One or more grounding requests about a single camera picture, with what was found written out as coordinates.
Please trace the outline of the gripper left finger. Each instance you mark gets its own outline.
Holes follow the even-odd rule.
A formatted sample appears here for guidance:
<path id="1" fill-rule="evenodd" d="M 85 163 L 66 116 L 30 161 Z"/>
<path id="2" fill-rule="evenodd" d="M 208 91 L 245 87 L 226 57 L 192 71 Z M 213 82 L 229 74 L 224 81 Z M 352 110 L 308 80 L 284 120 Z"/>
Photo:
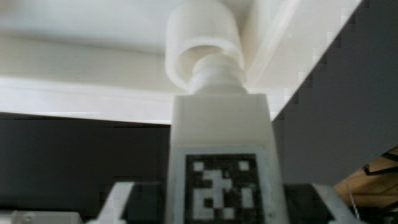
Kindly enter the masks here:
<path id="1" fill-rule="evenodd" d="M 133 186 L 133 182 L 117 182 L 114 184 L 98 217 L 87 222 L 87 224 L 126 224 L 123 212 Z"/>

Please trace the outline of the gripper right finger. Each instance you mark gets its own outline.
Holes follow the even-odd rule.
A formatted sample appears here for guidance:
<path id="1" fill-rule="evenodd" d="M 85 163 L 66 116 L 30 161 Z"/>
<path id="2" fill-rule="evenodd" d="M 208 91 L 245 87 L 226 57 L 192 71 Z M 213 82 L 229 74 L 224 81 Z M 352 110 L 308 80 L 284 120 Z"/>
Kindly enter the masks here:
<path id="1" fill-rule="evenodd" d="M 334 188 L 322 184 L 315 184 L 313 187 L 332 214 L 332 220 L 327 224 L 366 224 L 354 216 Z"/>

